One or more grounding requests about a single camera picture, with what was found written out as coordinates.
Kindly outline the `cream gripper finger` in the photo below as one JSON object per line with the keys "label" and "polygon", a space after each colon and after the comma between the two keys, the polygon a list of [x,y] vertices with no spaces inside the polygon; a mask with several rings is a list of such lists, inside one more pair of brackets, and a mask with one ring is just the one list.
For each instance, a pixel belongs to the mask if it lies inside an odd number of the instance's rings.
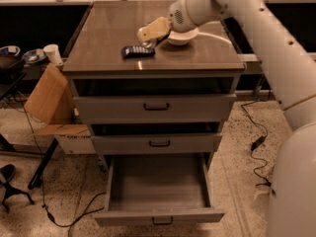
{"label": "cream gripper finger", "polygon": [[161,40],[171,31],[171,21],[165,17],[159,17],[153,22],[141,27],[137,32],[137,38],[142,43],[150,43]]}

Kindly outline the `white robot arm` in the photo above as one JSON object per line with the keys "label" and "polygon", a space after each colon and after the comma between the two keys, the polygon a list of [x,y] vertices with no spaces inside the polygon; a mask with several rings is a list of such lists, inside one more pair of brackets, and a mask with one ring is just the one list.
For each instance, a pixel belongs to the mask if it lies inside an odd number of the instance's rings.
{"label": "white robot arm", "polygon": [[137,37],[154,46],[223,14],[242,28],[292,128],[276,158],[267,236],[316,237],[316,62],[264,1],[178,0]]}

